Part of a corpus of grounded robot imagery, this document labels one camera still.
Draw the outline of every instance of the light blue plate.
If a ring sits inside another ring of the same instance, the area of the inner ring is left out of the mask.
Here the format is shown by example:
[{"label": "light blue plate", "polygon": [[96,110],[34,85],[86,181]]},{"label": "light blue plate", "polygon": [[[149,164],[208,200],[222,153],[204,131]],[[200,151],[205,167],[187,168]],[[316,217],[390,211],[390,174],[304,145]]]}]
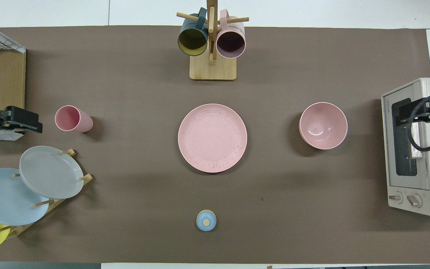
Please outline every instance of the light blue plate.
[{"label": "light blue plate", "polygon": [[0,168],[0,223],[20,226],[33,223],[44,216],[48,204],[34,207],[47,198],[31,191],[21,177],[13,177],[19,170]]},{"label": "light blue plate", "polygon": [[210,210],[202,210],[197,215],[197,226],[204,232],[211,231],[216,225],[216,216]]}]

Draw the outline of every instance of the brown tabletop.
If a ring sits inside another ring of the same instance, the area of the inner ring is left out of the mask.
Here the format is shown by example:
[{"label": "brown tabletop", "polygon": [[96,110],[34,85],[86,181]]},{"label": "brown tabletop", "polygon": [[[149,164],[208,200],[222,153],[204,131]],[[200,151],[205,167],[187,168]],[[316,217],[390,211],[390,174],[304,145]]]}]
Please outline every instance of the brown tabletop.
[{"label": "brown tabletop", "polygon": [[[430,77],[425,30],[246,28],[232,82],[192,81],[176,26],[1,29],[28,49],[26,109],[42,134],[0,141],[0,167],[27,148],[74,148],[94,180],[17,238],[0,261],[430,263],[430,216],[387,205],[380,96]],[[297,124],[314,102],[348,118],[344,143],[311,148]],[[191,109],[220,103],[248,145],[206,174],[181,156]],[[88,133],[57,129],[72,104]],[[197,229],[203,209],[214,231]]]}]

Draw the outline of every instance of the bowl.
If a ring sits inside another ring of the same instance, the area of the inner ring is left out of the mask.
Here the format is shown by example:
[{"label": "bowl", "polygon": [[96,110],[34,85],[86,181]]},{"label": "bowl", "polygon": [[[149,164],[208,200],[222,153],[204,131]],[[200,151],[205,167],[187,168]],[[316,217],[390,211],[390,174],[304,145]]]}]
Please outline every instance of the bowl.
[{"label": "bowl", "polygon": [[299,127],[303,140],[319,149],[336,148],[348,134],[345,114],[328,102],[318,102],[307,107],[300,118]]}]

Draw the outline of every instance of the wooden mug tree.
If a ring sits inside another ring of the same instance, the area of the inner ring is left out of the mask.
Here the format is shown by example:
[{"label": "wooden mug tree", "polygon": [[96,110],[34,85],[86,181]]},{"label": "wooden mug tree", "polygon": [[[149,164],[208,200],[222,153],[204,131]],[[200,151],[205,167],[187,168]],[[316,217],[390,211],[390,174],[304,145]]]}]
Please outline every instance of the wooden mug tree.
[{"label": "wooden mug tree", "polygon": [[[190,78],[193,80],[234,80],[237,78],[237,59],[217,57],[218,0],[207,0],[208,46],[199,56],[190,56]],[[198,17],[177,12],[177,16],[197,21]],[[227,20],[227,23],[248,22],[249,18]]]}]

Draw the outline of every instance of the wooden panel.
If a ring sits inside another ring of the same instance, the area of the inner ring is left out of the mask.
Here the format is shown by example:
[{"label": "wooden panel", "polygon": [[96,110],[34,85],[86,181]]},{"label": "wooden panel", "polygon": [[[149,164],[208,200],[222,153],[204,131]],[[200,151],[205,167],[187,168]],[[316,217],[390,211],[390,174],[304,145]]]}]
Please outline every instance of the wooden panel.
[{"label": "wooden panel", "polygon": [[13,105],[24,108],[26,53],[0,51],[0,109]]},{"label": "wooden panel", "polygon": [[237,78],[237,59],[218,57],[209,61],[210,51],[190,57],[190,78],[193,80],[234,80]]}]

